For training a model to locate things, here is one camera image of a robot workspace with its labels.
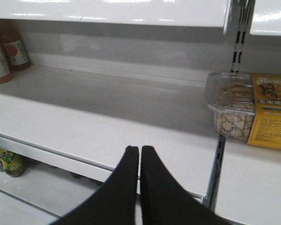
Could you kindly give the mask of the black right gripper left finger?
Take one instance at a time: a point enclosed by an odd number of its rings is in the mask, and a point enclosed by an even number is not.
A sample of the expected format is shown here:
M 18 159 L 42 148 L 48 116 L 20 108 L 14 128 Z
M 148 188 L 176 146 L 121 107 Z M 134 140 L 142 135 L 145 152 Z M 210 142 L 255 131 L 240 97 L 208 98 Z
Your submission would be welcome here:
M 87 200 L 53 225 L 134 225 L 139 149 L 127 146 L 115 170 Z

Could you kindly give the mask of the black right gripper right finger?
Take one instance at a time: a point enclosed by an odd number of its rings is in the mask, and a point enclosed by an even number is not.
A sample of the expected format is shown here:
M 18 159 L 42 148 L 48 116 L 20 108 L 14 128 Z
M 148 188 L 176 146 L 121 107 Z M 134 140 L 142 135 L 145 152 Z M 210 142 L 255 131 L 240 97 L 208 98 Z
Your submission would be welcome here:
M 140 204 L 145 225 L 227 225 L 195 200 L 171 175 L 156 150 L 143 146 L 140 163 Z

